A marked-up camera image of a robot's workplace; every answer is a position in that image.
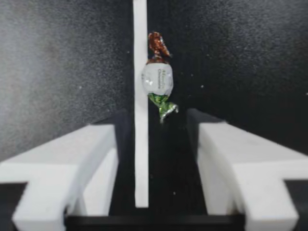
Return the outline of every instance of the gray textured wall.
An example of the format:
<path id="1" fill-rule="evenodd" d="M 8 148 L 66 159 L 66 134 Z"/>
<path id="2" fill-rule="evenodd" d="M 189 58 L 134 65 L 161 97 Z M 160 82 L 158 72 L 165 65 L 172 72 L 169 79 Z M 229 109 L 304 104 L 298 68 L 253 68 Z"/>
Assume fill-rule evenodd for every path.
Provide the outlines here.
<path id="1" fill-rule="evenodd" d="M 0 1 L 0 160 L 131 111 L 130 1 Z"/>

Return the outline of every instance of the candy wrapper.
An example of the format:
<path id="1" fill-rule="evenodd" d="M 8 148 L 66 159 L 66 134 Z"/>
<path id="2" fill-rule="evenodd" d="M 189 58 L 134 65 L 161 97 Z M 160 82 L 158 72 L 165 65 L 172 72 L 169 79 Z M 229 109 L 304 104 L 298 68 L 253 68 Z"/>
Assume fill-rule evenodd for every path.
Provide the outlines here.
<path id="1" fill-rule="evenodd" d="M 154 56 L 142 71 L 142 85 L 150 100 L 159 108 L 160 123 L 163 123 L 168 114 L 179 112 L 176 104 L 167 102 L 173 89 L 172 68 L 166 60 L 170 53 L 158 32 L 149 34 L 149 47 Z"/>

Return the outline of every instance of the black surface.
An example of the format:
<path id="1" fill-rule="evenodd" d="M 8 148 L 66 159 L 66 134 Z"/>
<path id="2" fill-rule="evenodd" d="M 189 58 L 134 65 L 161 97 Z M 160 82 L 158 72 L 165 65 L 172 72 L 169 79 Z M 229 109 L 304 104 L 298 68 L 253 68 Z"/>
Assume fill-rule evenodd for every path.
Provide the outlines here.
<path id="1" fill-rule="evenodd" d="M 68 231 L 96 230 L 207 230 L 242 231 L 243 216 L 126 216 L 126 217 L 69 217 Z"/>
<path id="2" fill-rule="evenodd" d="M 203 212 L 188 108 L 308 154 L 307 12 L 306 0 L 148 0 L 148 30 L 173 54 L 170 101 L 180 106 L 161 126 L 149 102 L 151 206 Z"/>
<path id="3" fill-rule="evenodd" d="M 15 231 L 12 216 L 21 196 L 24 193 L 26 183 L 0 184 L 0 229 L 3 231 Z"/>
<path id="4" fill-rule="evenodd" d="M 299 214 L 294 231 L 308 230 L 308 180 L 286 180 L 285 184 Z"/>
<path id="5" fill-rule="evenodd" d="M 130 0 L 0 1 L 0 160 L 133 112 Z"/>

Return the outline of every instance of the chocolate candy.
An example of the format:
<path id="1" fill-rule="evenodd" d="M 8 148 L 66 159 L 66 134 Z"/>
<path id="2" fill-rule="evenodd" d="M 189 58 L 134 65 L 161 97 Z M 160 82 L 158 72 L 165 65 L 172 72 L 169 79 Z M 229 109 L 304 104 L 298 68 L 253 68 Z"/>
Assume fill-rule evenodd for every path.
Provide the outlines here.
<path id="1" fill-rule="evenodd" d="M 179 112 L 176 104 L 167 102 L 173 89 L 172 68 L 166 60 L 171 55 L 158 32 L 149 34 L 149 47 L 154 56 L 142 71 L 142 85 L 150 100 L 159 108 L 160 123 L 163 123 L 168 114 Z"/>

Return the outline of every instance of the white block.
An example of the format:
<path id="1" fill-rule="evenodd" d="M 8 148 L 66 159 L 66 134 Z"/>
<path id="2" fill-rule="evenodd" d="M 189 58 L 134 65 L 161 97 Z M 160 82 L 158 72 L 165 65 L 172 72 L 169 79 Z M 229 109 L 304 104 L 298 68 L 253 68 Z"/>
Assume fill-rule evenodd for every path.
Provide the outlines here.
<path id="1" fill-rule="evenodd" d="M 227 123 L 203 123 L 197 163 L 209 214 L 245 213 L 248 231 L 296 225 L 284 180 L 308 179 L 305 155 Z"/>
<path id="2" fill-rule="evenodd" d="M 113 183 L 117 167 L 113 125 L 87 126 L 2 162 L 0 183 L 28 182 L 13 215 L 18 230 L 63 231 L 66 208 L 68 214 L 84 215 L 78 198 L 107 154 L 108 183 L 100 191 L 106 197 L 102 200 L 110 200 L 107 185 Z"/>

